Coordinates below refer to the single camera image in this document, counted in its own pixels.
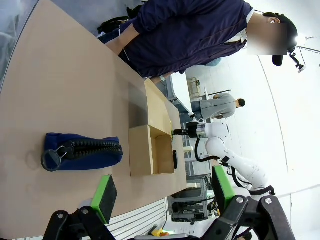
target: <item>open cardboard box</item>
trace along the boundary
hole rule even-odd
[[[129,129],[131,176],[174,174],[171,121],[166,97],[146,80],[148,125]]]

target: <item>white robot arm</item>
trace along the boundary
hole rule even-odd
[[[226,148],[226,141],[230,135],[227,124],[222,122],[190,122],[187,123],[187,129],[175,130],[173,134],[189,135],[190,138],[198,139],[208,138],[205,145],[207,152],[234,167],[241,176],[252,184],[251,190],[256,191],[267,186],[268,178],[266,172],[256,161],[240,157]]]
[[[252,184],[252,190],[264,189],[267,187],[268,178],[265,171],[258,163],[236,155],[230,149],[226,148],[225,143],[221,138],[209,138],[205,148],[209,154],[221,158],[223,162],[234,167],[241,176]]]

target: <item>wooden table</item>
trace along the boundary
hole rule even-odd
[[[0,94],[0,238],[43,235],[53,212],[73,213],[112,174],[113,217],[186,188],[181,137],[175,174],[130,176],[129,127],[148,119],[144,81],[81,25],[48,0],[32,13]],[[166,103],[173,128],[178,110]],[[40,164],[46,133],[117,136],[122,161],[88,171],[47,172]]]

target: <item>gray shirt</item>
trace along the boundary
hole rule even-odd
[[[218,94],[218,99],[200,101],[203,119],[206,120],[221,114],[225,119],[231,117],[237,108],[235,101],[228,93]]]

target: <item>blue pencil case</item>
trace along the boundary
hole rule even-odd
[[[49,172],[93,170],[114,166],[122,156],[118,137],[94,139],[77,134],[47,133],[41,165]]]

